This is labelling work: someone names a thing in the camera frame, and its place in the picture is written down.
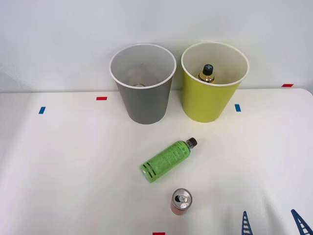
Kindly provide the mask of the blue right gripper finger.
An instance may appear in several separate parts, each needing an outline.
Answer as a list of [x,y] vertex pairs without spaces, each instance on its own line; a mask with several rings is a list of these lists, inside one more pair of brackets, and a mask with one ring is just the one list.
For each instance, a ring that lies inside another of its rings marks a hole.
[[246,211],[243,212],[242,217],[242,235],[252,235],[252,230]]
[[296,222],[300,235],[313,235],[312,229],[305,222],[305,220],[297,213],[297,211],[292,209],[291,213]]

